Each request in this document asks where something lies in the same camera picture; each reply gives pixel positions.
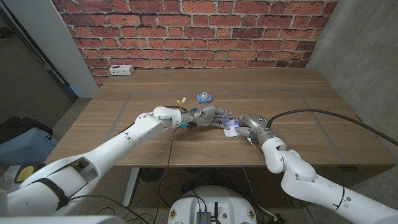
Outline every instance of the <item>white electrical outlet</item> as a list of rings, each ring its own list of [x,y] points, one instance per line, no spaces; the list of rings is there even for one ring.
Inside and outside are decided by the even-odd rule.
[[[112,65],[109,71],[111,75],[131,75],[134,67],[132,65]]]

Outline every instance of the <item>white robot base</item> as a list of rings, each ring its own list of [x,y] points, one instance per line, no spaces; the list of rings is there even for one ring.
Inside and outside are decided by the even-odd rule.
[[[207,212],[205,212],[204,203],[206,203]],[[180,199],[173,203],[167,223],[210,224],[210,220],[214,221],[216,218],[218,220],[216,223],[221,224],[257,223],[252,205],[242,195],[217,185],[197,187],[181,195]]]

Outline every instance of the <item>red brick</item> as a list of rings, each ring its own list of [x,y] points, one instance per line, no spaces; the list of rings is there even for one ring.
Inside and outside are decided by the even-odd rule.
[[[184,58],[183,50],[172,50],[172,58]]]
[[[135,37],[136,34],[136,28],[133,27],[122,27],[122,35],[123,37]]]
[[[319,35],[321,35],[322,31],[323,31],[323,29],[316,30],[315,33],[313,34],[312,39],[317,40]]]
[[[315,42],[302,41],[297,44],[296,50],[313,50]]]
[[[119,47],[119,44],[115,39],[103,39],[102,42],[105,47]]]
[[[242,19],[242,26],[254,27],[256,26],[256,21],[257,21],[256,16],[245,16]]]
[[[258,40],[253,43],[253,49],[259,50],[279,50],[282,41],[277,40]]]
[[[103,47],[99,39],[73,39],[77,47],[97,48]]]
[[[163,1],[130,1],[132,12],[164,12]]]
[[[276,52],[272,55],[274,59],[286,59],[286,60],[293,60],[293,59],[300,59],[303,57],[303,53],[297,52]]]
[[[72,37],[76,37],[75,31],[72,29],[72,27],[68,27],[68,31]]]
[[[137,15],[108,15],[111,25],[116,26],[139,26],[141,24]]]
[[[135,67],[150,67],[149,59],[123,59],[123,63]]]
[[[100,53],[98,53],[97,50],[88,50],[88,49],[86,49],[85,52],[86,52],[86,55],[87,55],[88,58],[100,58],[101,57]]]
[[[239,26],[241,23],[240,16],[210,16],[209,25],[222,26]]]
[[[298,60],[290,63],[289,67],[292,68],[305,68],[307,66],[308,60]]]
[[[263,51],[263,52],[259,52],[257,57],[259,59],[270,59],[272,55],[272,52],[269,51]]]
[[[228,52],[227,51],[216,51],[214,53],[214,59],[227,59]]]
[[[169,58],[170,52],[168,50],[143,50],[145,58]]]
[[[191,66],[192,68],[203,68],[205,66],[205,62],[202,60],[192,60]]]
[[[297,46],[297,41],[285,41],[282,49],[289,49],[289,50],[295,50]]]
[[[93,75],[97,77],[107,77],[109,70],[107,68],[93,68]]]
[[[55,6],[55,8],[57,9],[58,12],[63,12],[64,11],[62,5],[59,2],[59,0],[53,0],[52,2],[53,2],[54,6]]]
[[[231,29],[217,29],[217,38],[231,38]]]
[[[263,38],[275,39],[279,35],[279,29],[266,29]]]
[[[235,5],[237,13],[268,13],[269,3],[259,1],[237,1]]]
[[[163,60],[152,59],[151,62],[152,62],[152,68],[164,68]]]
[[[256,52],[251,51],[230,51],[229,59],[254,59],[256,58]]]
[[[216,12],[216,6],[211,1],[183,1],[182,8],[184,12],[191,12],[191,13]]]
[[[258,26],[266,27],[289,27],[292,16],[261,16]]]
[[[61,14],[61,17],[66,25],[74,25],[74,26],[94,25],[94,22],[89,14],[82,14],[82,13]]]
[[[232,9],[234,7],[233,2],[218,2],[218,12],[219,13],[232,13]]]
[[[208,26],[207,16],[193,16],[194,26]]]
[[[268,60],[250,60],[248,61],[248,68],[267,68],[274,67],[275,61]]]
[[[209,49],[236,49],[236,40],[209,40]]]
[[[246,61],[245,60],[235,60],[234,68],[246,68]]]
[[[166,12],[181,12],[178,1],[164,1],[164,9]]]
[[[82,57],[86,57],[86,53],[83,49],[79,49],[79,52]]]
[[[121,49],[102,49],[101,50],[102,57],[117,57],[117,58],[127,58],[129,57],[129,52],[127,50]]]
[[[234,32],[232,34],[232,38],[261,38],[262,33],[264,32],[264,29],[258,29],[258,28],[253,28],[253,29],[238,29],[235,28]]]
[[[250,40],[238,40],[238,48],[239,49],[250,49],[251,48]]]
[[[109,66],[108,60],[106,59],[85,59],[88,67],[106,67]]]
[[[189,60],[175,59],[165,60],[166,67],[190,67]]]
[[[129,12],[126,0],[113,0],[112,1],[113,10],[115,12]]]
[[[149,47],[162,49],[163,48],[163,40],[162,39],[148,39]]]
[[[334,10],[335,7],[337,6],[337,2],[329,2],[324,8],[322,13],[325,15],[330,15]]]
[[[90,17],[96,26],[109,25],[105,15],[90,15]]]
[[[137,34],[141,37],[167,37],[164,27],[138,27]]]
[[[196,27],[185,27],[185,37],[199,38],[199,37],[214,37],[214,31],[209,28],[196,28]]]
[[[71,1],[64,1],[63,3],[63,8],[67,11],[67,12],[80,12],[79,7],[77,6],[76,3],[71,2]]]
[[[164,46],[171,49],[192,48],[192,40],[165,40]]]
[[[275,67],[277,68],[285,68],[289,64],[288,61],[277,61]]]
[[[169,28],[169,37],[181,37],[182,28]]]
[[[281,39],[309,39],[313,30],[282,30]]]
[[[106,0],[78,0],[82,12],[111,12],[112,5]]]
[[[193,46],[197,49],[206,49],[207,48],[207,40],[194,40]]]
[[[142,16],[142,25],[156,26],[156,16]]]
[[[91,33],[87,27],[75,27],[75,32],[79,37],[90,37]]]
[[[145,41],[145,39],[121,39],[120,44],[121,47],[131,47],[131,48],[147,47],[147,42]]]
[[[192,59],[211,59],[213,52],[210,50],[187,50],[185,56]]]
[[[323,2],[290,2],[287,8],[289,14],[319,14],[322,12]]]
[[[120,37],[120,30],[116,27],[90,27],[94,37]]]
[[[130,57],[132,57],[132,58],[141,58],[142,57],[141,50],[130,49],[129,53],[130,53]]]
[[[191,24],[190,16],[159,16],[159,25],[187,26]]]
[[[306,28],[308,27],[309,20],[310,18],[307,16],[296,16],[296,18],[294,18],[293,27]]]
[[[303,59],[310,59],[312,55],[312,52],[305,52],[303,55]]]
[[[208,68],[231,68],[232,61],[228,60],[207,60],[206,67]]]
[[[326,23],[328,22],[328,20],[329,20],[329,17],[313,16],[311,18],[310,24],[308,26],[316,27],[316,28],[324,28],[326,26]]]
[[[287,8],[286,2],[274,2],[272,3],[270,13],[284,14]]]

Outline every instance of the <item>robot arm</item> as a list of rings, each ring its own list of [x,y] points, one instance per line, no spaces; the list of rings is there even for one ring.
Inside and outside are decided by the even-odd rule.
[[[163,106],[140,114],[135,123],[96,149],[55,161],[27,178],[20,189],[5,195],[0,192],[0,216],[66,215],[82,203],[102,176],[140,144],[156,138],[170,127],[217,126],[231,112],[215,106],[181,113]]]
[[[397,210],[318,175],[297,152],[286,151],[262,116],[245,114],[237,121],[249,126],[238,128],[243,136],[259,141],[267,168],[275,174],[285,172],[281,186],[288,195],[329,208],[353,223],[398,223]]]

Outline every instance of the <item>wooden table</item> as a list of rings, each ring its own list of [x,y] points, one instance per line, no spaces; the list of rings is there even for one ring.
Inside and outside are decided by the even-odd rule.
[[[316,108],[358,119],[314,69],[136,70],[130,77],[109,77],[47,159],[47,163],[94,149],[157,106],[202,108],[197,94],[207,91],[212,105],[233,117],[257,113],[270,118],[300,108]],[[326,114],[280,117],[273,132],[315,166],[391,166],[395,159],[368,130]],[[165,167],[172,130],[135,148],[119,166]],[[245,138],[226,138],[222,129],[176,131],[171,167],[265,166],[264,155]]]

